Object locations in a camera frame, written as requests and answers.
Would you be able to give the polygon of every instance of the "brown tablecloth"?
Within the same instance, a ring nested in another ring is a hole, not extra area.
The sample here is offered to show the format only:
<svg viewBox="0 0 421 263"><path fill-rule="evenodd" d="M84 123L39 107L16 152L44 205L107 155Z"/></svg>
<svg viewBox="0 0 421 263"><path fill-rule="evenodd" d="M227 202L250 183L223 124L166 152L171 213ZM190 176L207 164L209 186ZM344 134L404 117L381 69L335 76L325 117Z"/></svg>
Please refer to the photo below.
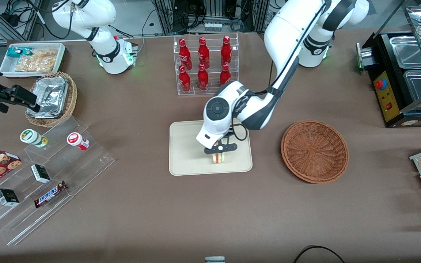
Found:
<svg viewBox="0 0 421 263"><path fill-rule="evenodd" d="M368 76L355 71L355 43L371 32L339 30L322 65L297 70L269 124L250 132L251 171L183 177L168 171L168 129L202 119L208 97L177 96L173 38L147 39L137 66L120 75L100 68L87 42L65 42L63 71L79 89L74 115L117 161L20 244L0 236L0 262L292 262L312 244L348 262L420 262L421 181L408 156L421 152L421 128L384 128ZM262 90L264 43L239 37L240 81ZM33 80L3 81L13 83ZM21 151L25 128L46 130L23 112L0 113L0 150ZM305 183L284 165L281 136L303 119L346 140L350 163L337 181ZM335 261L324 251L303 257Z"/></svg>

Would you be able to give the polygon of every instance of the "coca-cola bottle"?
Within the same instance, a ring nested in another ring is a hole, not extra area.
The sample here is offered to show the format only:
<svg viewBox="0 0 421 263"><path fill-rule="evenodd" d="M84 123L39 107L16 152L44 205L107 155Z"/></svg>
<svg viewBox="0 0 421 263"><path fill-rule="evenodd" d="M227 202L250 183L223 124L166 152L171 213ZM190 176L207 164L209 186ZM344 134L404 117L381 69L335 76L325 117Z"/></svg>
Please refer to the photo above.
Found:
<svg viewBox="0 0 421 263"><path fill-rule="evenodd" d="M180 65L178 67L178 70L180 71L178 78L180 79L180 84L181 84L183 92L190 93L191 92L191 79L189 78L189 75L186 72L186 68L184 67L184 65Z"/></svg>
<svg viewBox="0 0 421 263"><path fill-rule="evenodd" d="M220 58L220 63L222 66L225 64L230 65L232 62L232 47L230 46L230 37L227 35L224 37L224 44L220 49Z"/></svg>
<svg viewBox="0 0 421 263"><path fill-rule="evenodd" d="M199 89L206 91L209 88L209 74L207 73L206 67L203 63L199 64L197 79L199 80Z"/></svg>
<svg viewBox="0 0 421 263"><path fill-rule="evenodd" d="M191 52L189 52L189 48L186 46L186 41L184 38L179 40L180 43L180 60L182 65L186 67L187 70L191 70L193 68L193 63L191 62Z"/></svg>
<svg viewBox="0 0 421 263"><path fill-rule="evenodd" d="M199 63L204 64L204 67L207 69L211 65L209 48L206 45L206 38L199 37L199 50L197 51L199 55Z"/></svg>
<svg viewBox="0 0 421 263"><path fill-rule="evenodd" d="M228 64L222 66L222 72L220 73L220 85L230 82L230 72L228 71Z"/></svg>

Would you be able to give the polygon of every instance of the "aluminum foil container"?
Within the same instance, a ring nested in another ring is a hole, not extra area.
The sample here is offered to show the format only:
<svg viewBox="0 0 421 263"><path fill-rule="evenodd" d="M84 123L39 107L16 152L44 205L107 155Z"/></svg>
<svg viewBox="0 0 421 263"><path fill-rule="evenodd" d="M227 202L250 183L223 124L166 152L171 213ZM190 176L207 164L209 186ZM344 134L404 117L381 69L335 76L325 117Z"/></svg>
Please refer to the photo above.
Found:
<svg viewBox="0 0 421 263"><path fill-rule="evenodd" d="M63 115L69 81L63 77L42 78L35 83L33 94L37 95L40 111L27 109L32 118L59 118Z"/></svg>

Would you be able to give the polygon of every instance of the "white robotic arm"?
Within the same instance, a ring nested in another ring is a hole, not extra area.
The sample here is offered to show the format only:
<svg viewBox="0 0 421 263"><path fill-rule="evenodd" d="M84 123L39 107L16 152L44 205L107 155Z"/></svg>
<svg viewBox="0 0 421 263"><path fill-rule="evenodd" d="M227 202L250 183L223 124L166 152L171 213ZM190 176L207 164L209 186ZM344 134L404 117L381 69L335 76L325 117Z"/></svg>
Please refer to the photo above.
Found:
<svg viewBox="0 0 421 263"><path fill-rule="evenodd" d="M346 5L347 2L350 4L346 8L339 7L336 12L333 11L340 3ZM288 0L269 23L264 34L266 49L276 66L276 80L269 88L256 93L238 81L224 84L219 88L204 107L204 124L196 137L197 141L211 150L205 152L222 153L236 149L236 147L221 147L222 144L219 143L222 138L233 134L233 118L237 118L249 130L264 128L295 73L298 63L302 65L301 43L304 43L307 35L319 25L322 30L329 31L333 25L335 30L349 20L359 22L368 13L368 6L366 0ZM331 28L322 28L326 23L330 23ZM313 60L312 57L318 59L320 54L306 52L304 57ZM263 94L266 96L263 99L259 98L259 95Z"/></svg>
<svg viewBox="0 0 421 263"><path fill-rule="evenodd" d="M117 16L115 6L109 0L69 0L53 5L53 18L63 28L84 37L97 53L100 65L110 74L119 74L135 65L136 55L132 44L115 39L106 25Z"/></svg>

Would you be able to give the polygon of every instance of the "snickers bar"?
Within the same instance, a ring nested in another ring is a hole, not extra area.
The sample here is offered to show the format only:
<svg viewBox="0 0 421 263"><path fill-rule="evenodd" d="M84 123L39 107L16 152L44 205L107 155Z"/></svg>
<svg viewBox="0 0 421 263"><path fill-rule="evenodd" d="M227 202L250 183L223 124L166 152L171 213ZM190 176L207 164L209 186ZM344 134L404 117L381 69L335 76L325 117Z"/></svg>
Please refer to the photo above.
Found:
<svg viewBox="0 0 421 263"><path fill-rule="evenodd" d="M38 200L35 200L35 207L39 208L43 203L50 201L53 197L55 197L57 194L61 193L62 190L66 189L67 185L64 181L62 181L60 184L58 184L55 188L48 191L48 193L45 193L45 195L42 195Z"/></svg>

